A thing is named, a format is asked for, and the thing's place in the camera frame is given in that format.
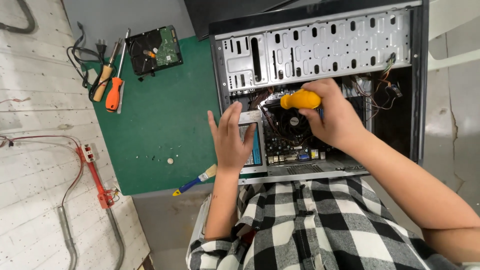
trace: person's left hand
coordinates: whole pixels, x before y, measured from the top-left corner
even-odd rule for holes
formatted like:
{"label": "person's left hand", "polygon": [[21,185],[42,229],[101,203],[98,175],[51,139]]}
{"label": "person's left hand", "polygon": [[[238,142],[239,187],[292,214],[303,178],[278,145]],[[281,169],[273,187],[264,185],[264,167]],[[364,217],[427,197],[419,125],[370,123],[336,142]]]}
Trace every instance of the person's left hand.
{"label": "person's left hand", "polygon": [[218,173],[239,175],[243,165],[253,149],[253,136],[256,124],[251,124],[245,132],[244,141],[240,139],[239,119],[242,104],[238,101],[225,110],[218,127],[213,119],[213,113],[208,111],[208,124],[212,131],[215,144]]}

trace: shirt sleeve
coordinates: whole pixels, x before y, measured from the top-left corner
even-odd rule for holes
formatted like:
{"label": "shirt sleeve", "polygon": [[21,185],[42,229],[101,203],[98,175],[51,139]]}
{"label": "shirt sleeve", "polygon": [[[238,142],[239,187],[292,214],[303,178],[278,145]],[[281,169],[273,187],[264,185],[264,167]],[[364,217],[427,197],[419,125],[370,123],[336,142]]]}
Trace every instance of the shirt sleeve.
{"label": "shirt sleeve", "polygon": [[189,270],[240,270],[246,251],[247,244],[239,238],[214,241],[200,238],[190,245],[187,266]]}

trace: power supply label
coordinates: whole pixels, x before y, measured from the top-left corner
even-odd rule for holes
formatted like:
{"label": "power supply label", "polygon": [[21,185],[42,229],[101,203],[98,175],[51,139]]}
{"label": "power supply label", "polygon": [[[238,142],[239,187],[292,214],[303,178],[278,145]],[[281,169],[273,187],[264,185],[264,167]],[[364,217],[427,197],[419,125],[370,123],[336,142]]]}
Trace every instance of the power supply label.
{"label": "power supply label", "polygon": [[[239,132],[241,141],[245,140],[245,132],[247,131],[248,126],[251,123],[239,124]],[[250,153],[250,156],[247,159],[244,167],[258,166],[262,164],[262,158],[260,153],[260,137],[258,134],[258,127],[255,128],[255,133],[253,134],[253,150]]]}

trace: paint brush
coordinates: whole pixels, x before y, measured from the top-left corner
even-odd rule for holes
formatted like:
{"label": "paint brush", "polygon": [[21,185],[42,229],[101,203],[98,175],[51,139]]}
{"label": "paint brush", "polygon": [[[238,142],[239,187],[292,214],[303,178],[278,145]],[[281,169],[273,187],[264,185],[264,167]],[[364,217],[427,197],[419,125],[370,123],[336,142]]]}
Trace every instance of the paint brush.
{"label": "paint brush", "polygon": [[200,182],[205,182],[208,178],[213,177],[216,175],[216,164],[213,164],[210,168],[208,168],[204,173],[200,174],[195,180],[188,182],[181,186],[179,189],[177,189],[174,193],[173,196],[178,196],[188,189],[190,189],[192,186],[200,183]]}

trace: screwdriver handle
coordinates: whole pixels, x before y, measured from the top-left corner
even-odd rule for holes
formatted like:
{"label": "screwdriver handle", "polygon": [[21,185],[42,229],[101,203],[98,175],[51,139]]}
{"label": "screwdriver handle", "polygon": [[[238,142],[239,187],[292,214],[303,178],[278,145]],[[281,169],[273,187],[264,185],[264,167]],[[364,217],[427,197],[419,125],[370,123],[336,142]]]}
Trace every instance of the screwdriver handle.
{"label": "screwdriver handle", "polygon": [[100,85],[97,87],[97,89],[95,91],[95,95],[93,96],[93,100],[95,100],[95,101],[101,101],[102,100],[103,93],[105,92],[105,88],[107,87],[107,84],[108,84],[107,79],[110,78],[110,75],[112,74],[112,70],[113,70],[113,68],[111,68],[107,65],[103,66],[102,75],[100,77],[100,81],[98,82]]}
{"label": "screwdriver handle", "polygon": [[115,112],[119,107],[120,102],[120,86],[123,84],[122,79],[118,77],[112,78],[112,89],[107,95],[107,100],[105,100],[105,108],[109,112]]}

